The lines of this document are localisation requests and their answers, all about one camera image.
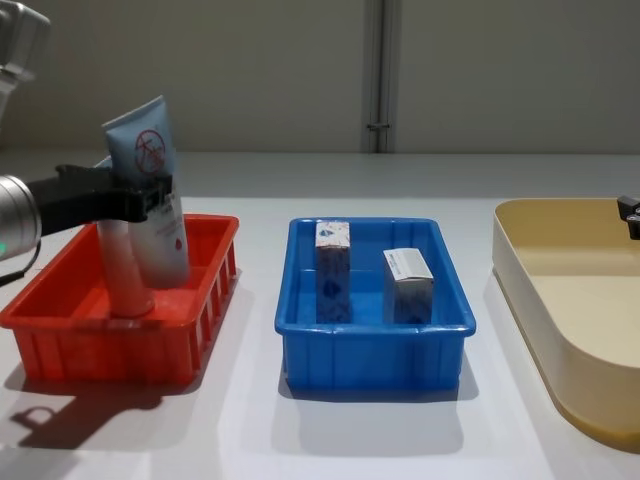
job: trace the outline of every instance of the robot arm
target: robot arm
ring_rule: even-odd
[[[0,0],[0,119],[16,86],[35,78],[49,29],[49,20],[35,10]],[[64,165],[56,170],[57,176],[28,184],[0,176],[0,260],[31,250],[42,236],[84,223],[144,221],[171,191],[171,177],[139,189],[108,169]]]
[[[143,222],[171,192],[171,177],[140,189],[107,168],[56,170],[57,176],[31,183],[0,176],[0,260],[31,250],[40,237],[85,223]]]

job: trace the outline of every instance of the table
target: table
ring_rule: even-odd
[[[101,152],[6,151],[0,171],[30,180]],[[25,387],[0,332],[0,478],[552,479],[638,478],[640,456],[605,447],[555,410],[492,273],[492,215],[506,198],[640,191],[634,156],[182,154],[188,212],[237,216],[235,293],[201,383],[185,392],[122,386]],[[440,224],[477,320],[455,395],[413,402],[296,399],[273,328],[294,217],[416,216]],[[576,228],[589,228],[576,212]],[[26,279],[72,237],[43,241]],[[21,259],[4,262],[2,272]],[[38,434],[16,422],[59,412]],[[31,418],[46,421],[43,408]],[[28,444],[38,448],[25,448]]]

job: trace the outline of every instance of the blue plastic crate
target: blue plastic crate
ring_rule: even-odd
[[[315,225],[350,223],[352,323],[315,319]],[[434,276],[431,324],[383,323],[384,256],[418,248]],[[283,367],[297,389],[451,389],[458,385],[465,337],[476,322],[438,224],[412,218],[293,220],[275,328]]]

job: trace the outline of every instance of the medicine box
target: medicine box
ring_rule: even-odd
[[[431,323],[433,275],[420,250],[384,250],[384,321],[396,324]]]
[[[347,222],[316,225],[316,321],[349,323],[351,241]]]

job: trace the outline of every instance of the printed label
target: printed label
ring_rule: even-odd
[[[135,162],[145,175],[155,175],[165,164],[166,147],[162,136],[155,130],[144,130],[136,139]]]

